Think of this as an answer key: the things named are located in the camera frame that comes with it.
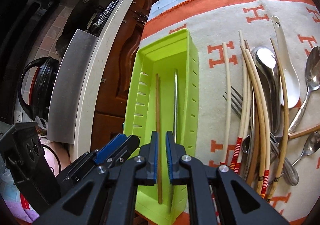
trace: bamboo chopstick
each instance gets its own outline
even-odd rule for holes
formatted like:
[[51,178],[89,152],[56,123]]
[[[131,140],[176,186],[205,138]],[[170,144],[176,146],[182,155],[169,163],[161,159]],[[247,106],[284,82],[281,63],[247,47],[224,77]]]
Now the bamboo chopstick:
[[220,164],[227,164],[227,151],[228,151],[228,141],[229,141],[229,131],[230,131],[230,122],[231,122],[231,80],[230,80],[230,69],[229,69],[229,57],[227,51],[227,44],[222,43],[223,58],[224,64],[226,67],[226,80],[227,80],[227,116],[226,116],[226,126],[224,132],[224,140],[222,147],[222,157]]
[[266,98],[264,96],[262,84],[260,81],[260,77],[257,71],[257,68],[253,62],[253,59],[250,55],[250,52],[248,49],[245,49],[245,52],[247,53],[247,57],[249,59],[251,68],[253,70],[254,76],[257,81],[257,86],[259,89],[260,93],[260,98],[261,98],[261,104],[262,104],[262,110],[263,110],[263,118],[264,118],[264,123],[265,123],[265,143],[266,143],[266,163],[265,163],[265,171],[264,171],[264,176],[263,176],[263,185],[262,185],[262,191],[261,191],[261,196],[262,198],[265,197],[267,187],[268,187],[268,178],[269,178],[269,168],[270,168],[270,123],[269,123],[269,116],[268,116],[268,109],[267,109],[267,103],[266,103]]
[[282,63],[281,63],[281,60],[279,57],[278,48],[276,47],[274,40],[272,38],[270,40],[271,40],[273,49],[275,51],[276,59],[278,61],[278,66],[279,66],[279,73],[280,73],[281,84],[282,84],[283,102],[284,102],[284,124],[283,124],[283,138],[282,138],[282,144],[281,144],[281,152],[280,152],[280,156],[279,156],[279,164],[278,164],[278,167],[276,170],[275,179],[273,180],[270,192],[267,196],[268,202],[271,200],[273,193],[275,192],[276,187],[278,185],[279,178],[281,176],[281,172],[282,172],[282,168],[283,168],[283,164],[284,164],[285,153],[287,151],[288,128],[289,128],[288,94],[287,94],[287,86],[286,86],[285,78],[284,78],[284,72],[283,72]]
[[[242,31],[239,30],[239,38],[240,38],[240,43],[244,45],[244,39],[243,39],[243,35],[242,35]],[[243,132],[244,132],[244,127],[245,127],[245,119],[246,119],[246,110],[247,110],[247,92],[248,92],[248,73],[247,73],[247,67],[245,65],[244,59],[243,60],[243,67],[242,67],[242,72],[243,72],[243,102],[242,102],[242,110],[241,110],[241,118],[240,118],[240,126],[239,126],[239,131],[238,131],[238,137],[237,137],[237,141],[236,141],[236,146],[235,146],[235,150],[233,152],[233,156],[231,159],[231,164],[230,164],[230,168],[235,172],[238,173],[239,172],[239,164],[237,164],[238,162],[238,158],[239,155],[241,155],[242,158],[242,152],[241,152],[241,143],[243,140]]]
[[298,132],[294,132],[292,134],[289,134],[289,139],[291,140],[291,139],[299,138],[299,137],[309,135],[309,134],[316,132],[316,131],[319,131],[319,130],[320,130],[320,124],[316,125],[314,127],[302,130],[302,131],[298,131]]
[[158,189],[158,203],[162,204],[160,128],[161,128],[160,126],[160,86],[159,86],[159,74],[156,74],[156,131],[158,132],[157,189]]
[[[239,35],[240,35],[240,40],[241,40],[241,44],[245,43],[246,48],[250,51],[249,49],[249,45],[247,40],[243,40],[243,36],[242,36],[242,31],[239,31]],[[245,92],[246,97],[243,96],[243,100],[246,100],[245,103],[243,104],[243,106],[246,106],[246,110],[245,110],[245,119],[244,119],[244,128],[243,128],[243,133],[242,133],[242,138],[245,138],[248,134],[248,129],[249,129],[249,120],[250,120],[250,109],[251,109],[251,96],[250,96],[250,92],[252,89],[251,86],[251,82],[250,82],[250,78],[248,76],[248,72],[247,72],[247,67],[245,66],[244,63],[244,68],[245,68],[245,78],[247,78],[247,82],[246,82],[246,86],[247,86],[247,91]],[[236,167],[235,167],[235,173],[239,172],[240,169],[240,165],[241,165],[241,161],[242,161],[242,150],[240,150],[239,152],[239,156],[236,162]]]
[[253,179],[254,179],[254,173],[256,172],[256,167],[258,163],[258,155],[259,155],[259,146],[260,146],[260,130],[259,130],[259,121],[258,121],[258,112],[255,112],[255,123],[254,123],[254,144],[253,144],[253,152],[252,152],[252,158],[251,163],[249,166],[249,172],[247,176],[247,184],[251,186]]
[[[246,49],[248,49],[250,51],[250,48],[249,48],[249,45],[248,45],[248,42],[247,40],[243,40],[241,41],[241,44],[243,46],[243,43],[245,44],[245,47]],[[250,111],[250,116],[251,116],[251,130],[250,130],[250,136],[252,138],[254,138],[254,126],[255,126],[255,121],[254,118],[255,118],[255,115],[256,115],[256,105],[255,105],[255,98],[254,98],[254,91],[253,91],[253,88],[252,88],[252,85],[250,83],[250,104],[251,104],[251,111]],[[254,149],[254,139],[250,139],[250,144],[249,144],[249,151],[248,151],[248,156],[247,156],[247,160],[246,160],[246,163],[245,163],[245,168],[244,168],[244,172],[243,172],[243,179],[246,181],[247,178],[248,178],[248,174],[249,174],[249,169],[250,169],[250,165],[252,163],[252,154],[253,154],[253,149]]]
[[263,185],[263,177],[265,173],[265,165],[266,165],[266,127],[264,121],[263,107],[261,102],[261,95],[259,92],[257,80],[255,78],[252,65],[250,64],[251,55],[248,49],[244,49],[241,45],[241,52],[244,57],[245,63],[247,65],[247,70],[249,73],[249,77],[253,86],[256,102],[257,102],[257,111],[258,111],[258,120],[259,120],[259,131],[260,131],[260,168],[259,168],[259,178],[256,187],[256,192],[261,194],[262,185]]

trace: fork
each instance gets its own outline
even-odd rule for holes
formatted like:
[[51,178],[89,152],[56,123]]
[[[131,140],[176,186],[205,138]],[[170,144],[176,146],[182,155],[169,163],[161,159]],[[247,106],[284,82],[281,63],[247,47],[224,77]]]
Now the fork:
[[[231,87],[232,90],[236,93],[236,96],[235,94],[233,94],[231,92],[231,96],[233,98],[231,98],[231,108],[233,109],[233,111],[236,113],[236,115],[241,118],[241,110],[242,110],[242,100],[243,100],[243,97],[239,94],[239,92]],[[278,145],[279,143],[276,141],[276,138],[274,137],[274,135],[272,133],[270,133],[270,137],[271,137],[271,140],[270,140],[270,144],[271,144],[271,158],[270,158],[270,163],[272,163],[276,157],[279,158],[279,155],[280,155],[280,152],[279,152],[279,149],[278,149]],[[283,166],[283,170],[284,170],[284,177],[285,177],[285,181],[289,184],[289,185],[292,185],[292,186],[296,186],[298,183],[297,181],[299,181],[299,177],[298,177],[298,173],[296,171],[296,169],[292,166],[291,162],[285,158],[284,160],[284,166]]]
[[240,93],[235,89],[235,88],[233,88],[232,86],[231,86],[231,88],[232,88],[232,90],[237,94],[237,96],[239,97],[239,98],[237,98],[236,97],[236,95],[233,93],[233,92],[231,92],[231,96],[233,97],[233,98],[231,98],[231,102],[233,103],[233,104],[231,104],[231,108],[233,109],[233,111],[236,113],[236,115],[239,117],[239,118],[241,118],[241,110],[242,110],[242,100],[243,100],[243,97],[240,95]]

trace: floor tile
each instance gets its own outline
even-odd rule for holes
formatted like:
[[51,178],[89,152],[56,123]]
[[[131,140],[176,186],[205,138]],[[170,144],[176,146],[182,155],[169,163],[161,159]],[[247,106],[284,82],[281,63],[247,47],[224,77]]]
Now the floor tile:
[[66,21],[67,21],[66,18],[59,15],[52,25],[58,28],[63,28],[64,25],[66,24]]
[[40,45],[40,49],[45,50],[45,51],[50,51],[54,41],[55,41],[55,39],[45,36],[41,45]]
[[60,16],[64,17],[64,18],[68,18],[70,16],[72,12],[72,9],[65,7],[62,12],[60,13]]
[[17,188],[11,187],[8,184],[6,184],[3,192],[3,198],[16,200],[18,192],[19,191],[17,190]]
[[35,59],[39,59],[39,58],[42,58],[42,57],[46,57],[46,56],[48,56],[48,54],[49,54],[48,51],[45,51],[45,50],[43,50],[43,49],[39,49],[39,50],[37,51],[37,54],[36,54],[36,56],[35,56]]
[[29,104],[29,92],[25,91],[23,93],[23,100],[25,101],[25,103]]
[[60,57],[59,55],[57,55],[56,53],[53,53],[53,52],[49,52],[48,56],[51,56],[52,58],[58,60]]
[[24,88],[24,91],[30,92],[30,88],[31,88],[31,83],[32,83],[33,78],[28,76],[27,82],[26,82],[26,86]]
[[53,45],[52,45],[52,47],[50,49],[50,52],[57,53],[57,51],[56,51],[56,43],[57,43],[57,41],[54,41],[54,43],[53,43]]
[[36,47],[36,46],[33,46],[33,47],[31,48],[31,51],[30,51],[30,53],[29,53],[29,55],[28,55],[28,60],[33,61],[33,60],[35,59],[35,56],[36,56],[36,53],[37,53],[38,49],[39,49],[39,48]]
[[51,26],[46,36],[56,39],[60,31],[61,31],[61,28],[58,28],[56,26]]

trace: kitchen counter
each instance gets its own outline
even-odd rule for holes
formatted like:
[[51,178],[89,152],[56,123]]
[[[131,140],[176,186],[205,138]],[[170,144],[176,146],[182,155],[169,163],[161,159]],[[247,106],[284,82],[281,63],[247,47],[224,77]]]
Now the kitchen counter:
[[69,146],[71,162],[90,151],[95,104],[110,49],[120,24],[133,0],[120,0],[106,22],[92,53],[80,94],[76,115],[75,140]]

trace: spoon handle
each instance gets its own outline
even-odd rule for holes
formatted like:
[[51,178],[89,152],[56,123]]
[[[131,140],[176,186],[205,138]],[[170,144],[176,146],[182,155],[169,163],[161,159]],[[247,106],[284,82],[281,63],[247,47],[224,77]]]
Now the spoon handle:
[[[276,156],[279,158],[280,152],[273,140],[270,140],[271,148],[276,153]],[[285,180],[289,185],[296,186],[299,182],[299,176],[297,170],[292,166],[290,161],[285,157],[283,171],[285,175]]]
[[307,107],[308,100],[310,98],[310,94],[311,94],[311,91],[308,88],[306,98],[289,126],[289,132],[288,132],[289,134],[293,133],[296,130],[297,126],[300,124],[301,119],[304,115],[304,112],[306,111],[306,107]]

